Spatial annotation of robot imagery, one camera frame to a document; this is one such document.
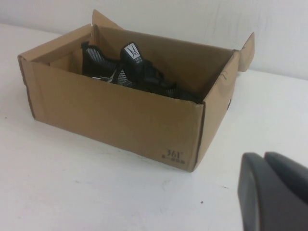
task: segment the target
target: box flap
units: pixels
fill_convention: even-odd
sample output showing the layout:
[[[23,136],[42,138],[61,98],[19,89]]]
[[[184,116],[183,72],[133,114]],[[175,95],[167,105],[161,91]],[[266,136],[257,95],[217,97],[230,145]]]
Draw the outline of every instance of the box flap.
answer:
[[[122,27],[118,26],[116,23],[108,19],[106,16],[104,16],[97,10],[93,11],[92,24],[98,25],[98,26],[115,28],[115,29],[123,29]]]
[[[196,166],[201,162],[210,146],[231,102],[237,76],[240,51],[234,51],[233,56],[223,68],[211,91],[206,96],[205,117],[201,132],[200,147]]]
[[[66,54],[76,50],[80,44],[88,40],[92,35],[91,24],[85,25],[66,35],[44,43],[19,55],[27,61],[50,63]]]
[[[239,71],[248,70],[255,55],[255,33],[253,32],[240,50]]]

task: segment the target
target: shoe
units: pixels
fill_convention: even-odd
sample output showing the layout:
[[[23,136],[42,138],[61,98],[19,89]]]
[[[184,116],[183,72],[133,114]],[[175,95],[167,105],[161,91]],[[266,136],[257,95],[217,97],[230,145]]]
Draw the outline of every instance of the shoe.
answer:
[[[88,43],[82,44],[82,50],[83,75],[170,98],[195,103],[203,101],[201,97],[167,81],[161,71],[143,58],[138,45],[134,42],[122,48],[120,61],[105,57],[97,46]]]

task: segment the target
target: white table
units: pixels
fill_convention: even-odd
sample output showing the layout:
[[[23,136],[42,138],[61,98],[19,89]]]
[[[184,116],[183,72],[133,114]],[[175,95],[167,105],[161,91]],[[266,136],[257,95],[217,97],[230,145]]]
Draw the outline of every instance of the white table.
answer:
[[[1,231],[240,231],[244,152],[308,166],[308,81],[256,71],[192,174],[35,121],[17,55],[57,36],[0,24]]]

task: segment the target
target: open cardboard box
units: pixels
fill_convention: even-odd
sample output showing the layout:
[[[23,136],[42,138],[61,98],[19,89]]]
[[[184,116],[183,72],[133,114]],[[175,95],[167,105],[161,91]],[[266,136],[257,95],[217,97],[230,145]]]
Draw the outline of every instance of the open cardboard box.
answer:
[[[238,51],[123,30],[96,10],[92,24],[18,56],[33,117],[193,171],[230,105],[237,72],[253,59],[254,34]],[[84,41],[117,59],[124,45],[136,42],[167,79],[204,96],[203,104],[81,75]]]

